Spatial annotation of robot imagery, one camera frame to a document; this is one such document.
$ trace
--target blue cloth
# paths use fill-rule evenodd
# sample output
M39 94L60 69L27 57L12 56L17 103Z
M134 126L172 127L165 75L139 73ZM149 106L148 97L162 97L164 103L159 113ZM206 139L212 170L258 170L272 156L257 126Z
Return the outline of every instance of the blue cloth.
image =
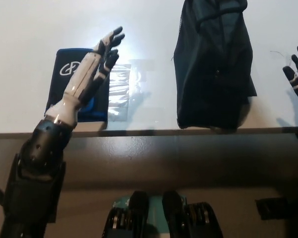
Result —
M84 56L92 49L73 48L60 49L56 53L54 70L51 80L50 93L45 111L62 99L63 93L71 76L79 66ZM109 103L109 79L96 92L86 107L78 115L78 122L105 121L107 122Z

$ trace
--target white logo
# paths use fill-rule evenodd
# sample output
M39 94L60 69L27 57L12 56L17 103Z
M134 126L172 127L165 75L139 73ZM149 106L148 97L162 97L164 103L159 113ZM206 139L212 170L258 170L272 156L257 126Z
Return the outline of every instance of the white logo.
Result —
M79 66L79 64L80 64L80 62L78 62L78 61L73 61L71 63L65 64L60 70L60 75L61 76L66 76L66 75L70 75L72 73L75 73L75 71L77 70L77 67Z

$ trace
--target white prosthetic forearm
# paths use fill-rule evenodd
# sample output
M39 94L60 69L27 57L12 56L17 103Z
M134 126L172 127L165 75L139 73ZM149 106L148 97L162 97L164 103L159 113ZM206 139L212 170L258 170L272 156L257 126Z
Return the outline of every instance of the white prosthetic forearm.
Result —
M47 119L73 128L76 126L78 111L92 99L119 57L118 50L111 49L118 46L125 37L121 34L122 30L119 27L110 32L92 52L85 55L71 77L63 98L46 111Z

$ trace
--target prosthetic arm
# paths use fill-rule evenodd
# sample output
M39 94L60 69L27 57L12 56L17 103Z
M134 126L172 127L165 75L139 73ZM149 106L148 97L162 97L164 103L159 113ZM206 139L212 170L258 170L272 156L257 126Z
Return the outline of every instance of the prosthetic arm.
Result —
M87 53L63 98L50 107L14 158L3 199L0 238L42 238L55 222L65 175L63 150L77 125L78 111L106 80L119 55L112 49L125 37L122 27L110 32Z

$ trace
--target teal object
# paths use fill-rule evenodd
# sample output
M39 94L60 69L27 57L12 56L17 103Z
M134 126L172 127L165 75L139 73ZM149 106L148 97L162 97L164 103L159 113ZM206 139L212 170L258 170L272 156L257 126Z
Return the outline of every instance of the teal object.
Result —
M187 204L186 197L181 196L183 206ZM130 196L121 197L113 203L113 207L125 208L129 206ZM149 197L149 213L145 238L170 238L167 221L164 217L162 196Z

